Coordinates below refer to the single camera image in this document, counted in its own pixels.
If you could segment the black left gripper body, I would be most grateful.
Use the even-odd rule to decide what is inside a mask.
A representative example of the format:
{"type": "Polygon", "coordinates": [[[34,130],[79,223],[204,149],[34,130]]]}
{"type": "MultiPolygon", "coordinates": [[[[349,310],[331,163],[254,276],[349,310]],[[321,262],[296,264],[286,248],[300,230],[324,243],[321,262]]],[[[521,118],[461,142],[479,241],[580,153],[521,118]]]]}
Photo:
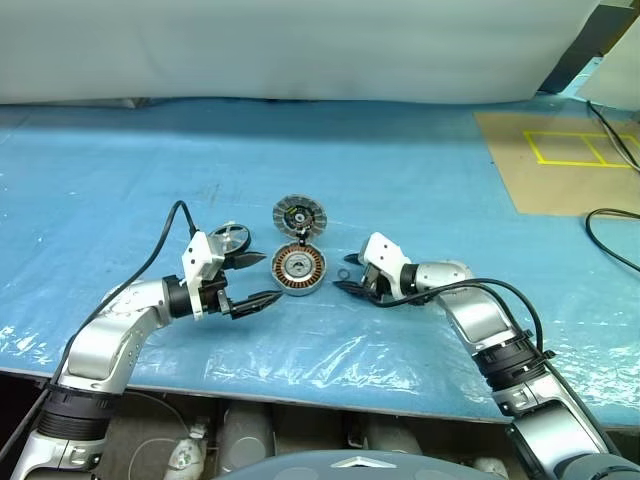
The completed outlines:
{"type": "Polygon", "coordinates": [[[216,271],[211,279],[202,281],[201,304],[206,313],[221,313],[223,315],[232,314],[232,301],[227,297],[225,291],[225,288],[228,286],[225,271],[235,268],[236,259],[234,255],[231,255],[225,258],[222,266],[216,271]]]}

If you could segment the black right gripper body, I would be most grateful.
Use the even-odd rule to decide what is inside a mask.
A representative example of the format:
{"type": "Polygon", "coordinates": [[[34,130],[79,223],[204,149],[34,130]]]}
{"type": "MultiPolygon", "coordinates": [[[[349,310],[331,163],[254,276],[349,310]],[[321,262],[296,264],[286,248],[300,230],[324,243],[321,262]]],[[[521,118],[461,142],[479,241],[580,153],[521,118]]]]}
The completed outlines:
{"type": "Polygon", "coordinates": [[[387,302],[395,300],[394,287],[396,275],[373,264],[366,264],[360,280],[360,286],[365,294],[376,301],[387,302]]]}

